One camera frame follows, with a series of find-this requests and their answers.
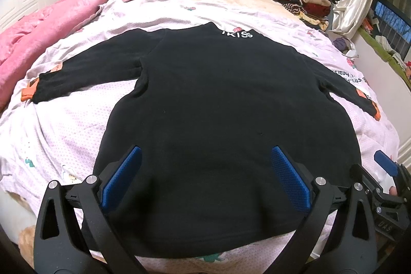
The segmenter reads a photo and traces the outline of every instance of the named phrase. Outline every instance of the red object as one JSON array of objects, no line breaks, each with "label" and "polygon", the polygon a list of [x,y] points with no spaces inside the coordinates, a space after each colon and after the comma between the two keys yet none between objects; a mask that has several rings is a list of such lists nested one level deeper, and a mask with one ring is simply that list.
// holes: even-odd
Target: red object
[{"label": "red object", "polygon": [[331,7],[330,6],[323,6],[313,3],[305,3],[304,9],[307,13],[316,15],[317,17],[326,17],[330,14]]}]

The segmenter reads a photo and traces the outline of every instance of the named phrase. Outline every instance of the silver bolt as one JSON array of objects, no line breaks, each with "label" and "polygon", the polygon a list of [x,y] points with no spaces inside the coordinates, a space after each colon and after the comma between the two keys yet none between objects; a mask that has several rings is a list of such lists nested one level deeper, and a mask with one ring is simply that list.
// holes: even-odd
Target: silver bolt
[{"label": "silver bolt", "polygon": [[355,188],[357,191],[362,191],[362,185],[361,185],[359,182],[356,182],[356,183],[354,184],[354,188]]},{"label": "silver bolt", "polygon": [[55,181],[55,180],[50,181],[49,188],[51,188],[51,189],[56,188],[57,185],[58,185],[58,184],[57,184],[57,181]]},{"label": "silver bolt", "polygon": [[323,177],[317,177],[317,178],[315,178],[315,182],[316,182],[318,185],[321,185],[321,186],[325,185],[325,183],[326,183],[326,181],[325,181],[325,179],[324,179]]},{"label": "silver bolt", "polygon": [[93,184],[97,181],[97,177],[95,175],[89,175],[86,179],[88,184]]}]

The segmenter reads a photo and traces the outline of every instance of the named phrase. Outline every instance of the bed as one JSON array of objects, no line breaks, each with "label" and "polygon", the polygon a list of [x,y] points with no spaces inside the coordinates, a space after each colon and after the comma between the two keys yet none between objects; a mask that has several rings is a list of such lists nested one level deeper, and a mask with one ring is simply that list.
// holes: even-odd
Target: bed
[{"label": "bed", "polygon": [[[25,78],[17,83],[9,106],[0,119],[0,187],[24,198],[37,215],[51,180],[62,184],[83,181],[92,174],[114,105],[135,85],[135,80],[100,84],[37,105],[30,100],[21,102],[21,90],[40,73],[130,29],[180,29],[210,21],[221,30],[254,29],[274,41],[292,46],[338,73],[378,103],[378,97],[351,60],[323,34],[305,26],[272,0],[132,0],[128,3],[108,0],[99,7],[98,16],[91,22],[48,47],[32,64]],[[332,97],[344,107],[352,121],[362,165],[388,192],[392,179],[373,161],[373,155],[375,151],[382,150],[393,160],[397,159],[399,140],[394,127],[383,110],[381,119],[376,121],[345,99],[333,94]],[[14,221],[22,212],[27,212],[27,209],[19,208],[3,221]],[[81,223],[81,210],[76,214]],[[330,215],[313,256],[321,252],[333,219],[334,215]],[[19,230],[27,225],[26,221],[13,228],[13,241]],[[227,274],[259,273],[272,263],[291,236],[292,233],[288,233],[225,252],[223,256],[230,259],[229,265],[225,261],[207,262],[196,258],[139,257],[139,260],[150,271],[166,273],[217,270]]]}]

